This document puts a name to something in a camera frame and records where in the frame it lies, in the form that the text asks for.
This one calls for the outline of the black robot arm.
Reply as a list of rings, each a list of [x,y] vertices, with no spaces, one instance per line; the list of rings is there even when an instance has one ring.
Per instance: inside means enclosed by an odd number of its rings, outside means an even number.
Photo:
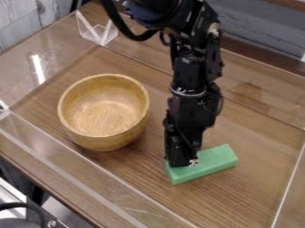
[[[202,134],[216,122],[224,95],[223,29],[206,0],[101,0],[118,30],[144,42],[160,36],[170,48],[172,96],[164,120],[166,160],[172,167],[200,163]]]

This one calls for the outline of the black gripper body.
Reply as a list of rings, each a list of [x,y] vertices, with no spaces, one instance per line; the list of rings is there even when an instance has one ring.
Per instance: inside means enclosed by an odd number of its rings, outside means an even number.
[[[166,142],[174,136],[189,143],[201,142],[202,134],[214,125],[224,107],[224,96],[219,87],[208,87],[201,93],[170,88],[168,116],[164,120]]]

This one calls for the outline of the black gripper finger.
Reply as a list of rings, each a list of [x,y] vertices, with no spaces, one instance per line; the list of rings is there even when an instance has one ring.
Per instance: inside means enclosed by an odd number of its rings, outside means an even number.
[[[172,167],[186,167],[190,162],[184,151],[182,140],[174,125],[169,125],[165,128],[165,148],[165,158],[169,162],[169,165]]]
[[[198,159],[198,151],[202,148],[202,134],[200,132],[180,131],[180,150],[181,159],[180,166],[186,167],[193,160]]]

